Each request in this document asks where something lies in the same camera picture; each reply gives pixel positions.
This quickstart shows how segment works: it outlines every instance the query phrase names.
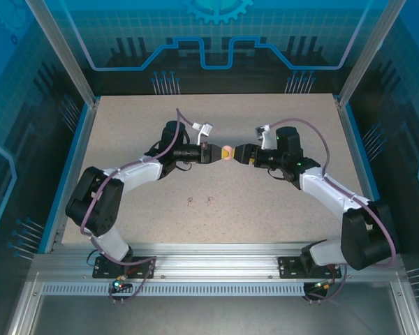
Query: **speckled tabletop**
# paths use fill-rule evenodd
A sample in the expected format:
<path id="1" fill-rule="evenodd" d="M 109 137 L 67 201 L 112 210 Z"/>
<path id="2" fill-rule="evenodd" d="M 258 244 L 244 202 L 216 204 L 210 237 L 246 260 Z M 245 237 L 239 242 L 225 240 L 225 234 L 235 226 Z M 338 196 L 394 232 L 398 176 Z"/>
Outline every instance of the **speckled tabletop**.
<path id="1" fill-rule="evenodd" d="M 324 134 L 331 151 L 328 173 L 360 193 L 351 153 L 331 94 L 104 96 L 82 169 L 119 167 L 141 157 L 156 141 L 175 108 L 191 121 L 210 122 L 208 142 L 235 147 L 259 143 L 254 128 L 299 117 Z M 315 132 L 296 126 L 304 155 L 325 162 Z M 191 139 L 194 131 L 189 129 Z M 208 197 L 214 200 L 208 206 Z M 193 202 L 188 206 L 188 198 Z M 338 236 L 341 223 L 316 199 L 266 170 L 236 161 L 194 165 L 144 184 L 122 199 L 117 227 L 128 242 L 265 243 L 316 241 Z M 87 242 L 68 221 L 63 243 Z"/>

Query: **vertical post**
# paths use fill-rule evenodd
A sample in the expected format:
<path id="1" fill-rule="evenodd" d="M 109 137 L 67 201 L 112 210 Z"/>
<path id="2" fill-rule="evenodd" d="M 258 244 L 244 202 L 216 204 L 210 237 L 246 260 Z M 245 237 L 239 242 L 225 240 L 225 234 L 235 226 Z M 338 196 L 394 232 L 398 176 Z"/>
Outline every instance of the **vertical post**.
<path id="1" fill-rule="evenodd" d="M 351 73 L 346 79 L 343 88 L 339 94 L 340 107 L 344 107 L 351 98 L 358 83 L 365 74 L 372 59 L 376 55 L 383 39 L 391 29 L 392 24 L 397 19 L 400 10 L 404 6 L 406 0 L 388 0 L 388 4 L 378 19 L 366 45 L 363 47 L 362 53 L 358 57 Z"/>
<path id="2" fill-rule="evenodd" d="M 25 1 L 47 36 L 48 41 L 62 62 L 62 65 L 64 65 L 64 68 L 73 81 L 73 84 L 76 86 L 76 89 L 78 89 L 82 99 L 88 106 L 93 107 L 96 100 L 95 95 L 47 5 L 43 0 Z"/>

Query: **black mounting plate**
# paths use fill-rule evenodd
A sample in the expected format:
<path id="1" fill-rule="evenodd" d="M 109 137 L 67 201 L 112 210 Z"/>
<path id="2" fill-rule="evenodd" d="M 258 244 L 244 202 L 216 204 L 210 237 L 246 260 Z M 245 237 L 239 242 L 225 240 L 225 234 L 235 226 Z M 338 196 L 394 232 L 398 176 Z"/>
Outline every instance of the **black mounting plate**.
<path id="1" fill-rule="evenodd" d="M 331 279 L 328 267 L 314 267 L 310 275 L 306 274 L 299 257 L 278 257 L 280 279 Z M 341 278 L 340 268 L 335 270 L 335 279 Z"/>
<path id="2" fill-rule="evenodd" d="M 147 257 L 132 257 L 131 262 L 138 262 L 140 260 L 145 260 Z M 137 265 L 137 270 L 131 272 L 127 278 L 128 279 L 143 279 L 146 276 L 147 271 L 149 271 L 149 267 L 151 262 L 147 262 L 141 265 Z M 123 265 L 115 264 L 109 261 L 104 256 L 98 256 L 95 259 L 95 265 L 93 268 L 93 274 L 91 275 L 93 278 L 104 278 L 104 279 L 116 279 L 118 276 L 125 274 L 128 270 L 134 267 L 125 267 Z M 151 271 L 150 275 L 148 276 L 149 279 L 154 277 L 154 269 Z"/>

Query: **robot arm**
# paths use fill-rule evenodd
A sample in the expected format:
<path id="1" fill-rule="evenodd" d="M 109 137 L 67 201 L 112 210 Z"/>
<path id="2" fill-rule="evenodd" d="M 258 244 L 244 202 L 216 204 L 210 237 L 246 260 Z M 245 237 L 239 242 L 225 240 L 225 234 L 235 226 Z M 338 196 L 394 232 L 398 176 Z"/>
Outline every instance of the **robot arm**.
<path id="1" fill-rule="evenodd" d="M 256 134 L 262 145 L 240 145 L 235 148 L 233 158 L 243 164 L 253 163 L 255 168 L 280 170 L 283 180 L 315 197 L 342 222 L 341 239 L 320 241 L 302 249 L 301 261 L 307 272 L 317 266 L 346 263 L 360 270 L 390 257 L 387 239 L 360 203 L 367 205 L 380 218 L 397 246 L 397 236 L 386 204 L 356 195 L 323 174 L 316 161 L 304 157 L 296 128 L 277 129 L 277 149 L 271 149 L 270 127 L 259 127 Z"/>
<path id="2" fill-rule="evenodd" d="M 220 160 L 222 150 L 214 144 L 200 143 L 201 135 L 208 136 L 212 126 L 194 124 L 200 129 L 198 144 L 190 144 L 185 125 L 179 125 L 179 133 L 172 148 L 158 159 L 152 159 L 164 151 L 172 142 L 177 127 L 176 121 L 169 121 L 163 129 L 158 149 L 155 145 L 140 159 L 140 164 L 119 171 L 104 187 L 85 225 L 85 231 L 91 234 L 95 244 L 112 258 L 128 262 L 132 258 L 130 246 L 122 239 L 115 227 L 119 204 L 124 194 L 139 185 L 162 179 L 170 174 L 177 162 L 208 164 Z M 73 194 L 68 201 L 66 214 L 76 225 L 81 226 L 82 220 L 94 198 L 96 191 L 104 180 L 116 168 L 100 170 L 96 167 L 87 168 L 82 174 Z"/>

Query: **gear logo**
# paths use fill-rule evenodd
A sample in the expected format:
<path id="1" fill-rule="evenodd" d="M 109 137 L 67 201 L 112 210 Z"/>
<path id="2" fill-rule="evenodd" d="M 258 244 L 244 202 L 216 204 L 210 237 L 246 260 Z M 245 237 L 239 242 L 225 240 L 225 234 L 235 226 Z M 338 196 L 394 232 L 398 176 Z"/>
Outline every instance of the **gear logo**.
<path id="1" fill-rule="evenodd" d="M 194 14 L 196 19 L 203 19 L 204 23 L 220 21 L 228 23 L 237 20 L 239 13 L 245 14 L 247 6 L 253 5 L 253 0 L 186 0 L 184 4 L 188 14 Z"/>
<path id="2" fill-rule="evenodd" d="M 13 35 L 24 28 L 27 22 L 24 0 L 0 0 L 0 21 Z"/>

